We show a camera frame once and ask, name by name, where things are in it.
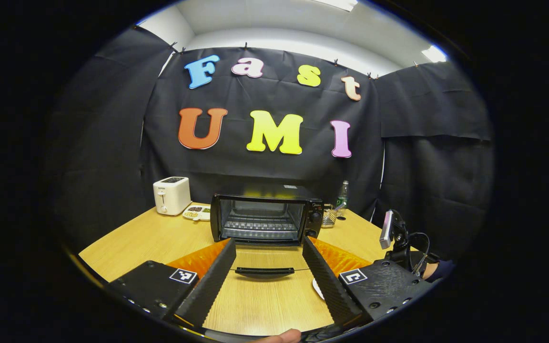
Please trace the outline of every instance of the black fabric backdrop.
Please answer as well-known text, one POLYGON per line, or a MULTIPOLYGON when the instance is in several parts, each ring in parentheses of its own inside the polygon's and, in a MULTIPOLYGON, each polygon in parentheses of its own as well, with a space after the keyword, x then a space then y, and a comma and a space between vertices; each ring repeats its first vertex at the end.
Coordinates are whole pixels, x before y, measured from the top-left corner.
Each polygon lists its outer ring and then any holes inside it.
POLYGON ((281 50, 211 48, 175 54, 159 77, 144 121, 142 153, 146 162, 146 200, 153 204, 152 183, 166 176, 190 178, 192 200, 211 202, 211 196, 229 182, 279 182, 303 185, 325 202, 335 202, 343 180, 349 180, 349 208, 370 218, 381 178, 383 148, 373 80, 357 71, 316 57, 281 50), (216 54, 213 80, 189 89, 190 74, 183 67, 216 54), (242 57, 264 62, 259 78, 240 76, 231 67, 242 57), (321 84, 299 84, 298 67, 312 65, 321 71, 321 84), (351 100, 340 80, 353 76, 360 87, 360 101, 351 100), (190 150, 177 138, 179 110, 198 107, 195 135, 209 131, 210 108, 228 111, 219 141, 205 150, 190 150), (285 115, 300 115, 299 143, 302 153, 249 151, 254 120, 251 111, 268 111, 278 125, 285 115), (351 124, 348 145, 351 158, 334 158, 331 120, 351 124))
POLYGON ((46 137, 45 203, 76 252, 149 208, 141 189, 141 125, 171 53, 153 33, 127 30, 61 93, 46 137))
POLYGON ((398 209, 445 258, 456 257, 479 229, 492 180, 492 137, 484 105, 450 63, 369 80, 301 54, 212 48, 174 54, 158 76, 170 52, 152 33, 129 30, 88 61, 61 95, 44 177, 57 224, 77 252, 154 206, 152 183, 166 176, 189 177, 197 202, 209 202, 230 182, 304 185, 334 202, 349 180, 351 210, 366 219, 374 212, 380 225, 384 211, 398 209), (183 67, 212 54, 220 57, 213 80, 189 89, 183 67), (264 75, 233 74, 242 57, 261 59, 264 75), (320 69, 318 87, 298 83, 304 64, 320 69), (343 76, 359 82, 360 101, 346 95, 343 76), (203 110, 197 137, 208 133, 210 108, 228 111, 211 148, 179 143, 179 111, 187 107, 203 110), (248 151, 255 110, 268 111, 276 124, 290 113, 303 117, 302 154, 248 151), (331 155, 331 120, 351 124, 351 158, 331 155))

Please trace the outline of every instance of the phone mount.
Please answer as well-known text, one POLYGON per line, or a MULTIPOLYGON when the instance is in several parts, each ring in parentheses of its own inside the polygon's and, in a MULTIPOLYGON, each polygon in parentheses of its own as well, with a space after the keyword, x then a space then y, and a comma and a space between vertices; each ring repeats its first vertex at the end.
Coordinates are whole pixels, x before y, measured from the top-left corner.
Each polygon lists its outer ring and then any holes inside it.
POLYGON ((398 211, 390 209, 385 213, 383 232, 380 237, 381 248, 388 249, 394 241, 393 249, 386 252, 385 259, 398 263, 406 271, 412 271, 410 262, 410 242, 406 222, 398 211))

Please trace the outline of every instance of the yellow foam letter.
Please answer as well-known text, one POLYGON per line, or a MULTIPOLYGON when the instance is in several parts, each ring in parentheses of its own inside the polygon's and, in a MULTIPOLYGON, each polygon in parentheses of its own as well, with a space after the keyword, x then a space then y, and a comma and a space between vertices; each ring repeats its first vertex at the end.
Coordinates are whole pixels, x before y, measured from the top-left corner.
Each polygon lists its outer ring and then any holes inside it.
POLYGON ((300 73, 300 75, 297 76, 298 82, 303 85, 316 87, 321 83, 321 79, 318 76, 321 74, 321 71, 318 67, 305 64, 298 68, 298 72, 300 73))
POLYGON ((250 115, 253 117, 253 136, 251 142, 247 145, 247 150, 266 150, 266 146, 262 142, 262 136, 264 136, 270 151, 276 150, 281 139, 283 139, 283 144, 279 148, 280 152, 294 155, 302 153, 300 147, 300 123, 304 121, 302 117, 288 114, 277 126, 272 115, 267 111, 251 111, 250 115))

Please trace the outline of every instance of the wooden table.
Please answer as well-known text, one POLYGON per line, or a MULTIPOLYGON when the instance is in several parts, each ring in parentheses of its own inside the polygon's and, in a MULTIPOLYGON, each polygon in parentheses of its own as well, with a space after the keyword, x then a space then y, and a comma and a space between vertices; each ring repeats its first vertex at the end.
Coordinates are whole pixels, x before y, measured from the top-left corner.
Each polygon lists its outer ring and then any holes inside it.
MULTIPOLYGON (((384 258, 386 250, 378 241, 381 229, 350 210, 345 216, 346 220, 336 220, 333 228, 322 228, 318 239, 368 261, 384 258)), ((162 215, 152 208, 92 243, 79 256, 111 282, 146 260, 169 263, 213 243, 209 222, 162 215)), ((230 271, 205 328, 266 336, 289 328, 306 331, 333 323, 325 302, 312 287, 313 276, 301 247, 237 243, 232 268, 236 267, 293 267, 296 272, 284 278, 257 280, 230 271)))

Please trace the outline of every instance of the toaster oven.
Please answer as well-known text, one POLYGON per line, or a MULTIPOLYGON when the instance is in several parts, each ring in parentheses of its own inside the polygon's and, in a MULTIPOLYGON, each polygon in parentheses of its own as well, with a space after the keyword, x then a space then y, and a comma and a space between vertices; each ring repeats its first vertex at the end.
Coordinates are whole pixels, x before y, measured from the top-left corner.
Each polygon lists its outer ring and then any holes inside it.
POLYGON ((215 193, 211 200, 213 240, 301 245, 321 230, 323 201, 298 185, 244 184, 215 193))

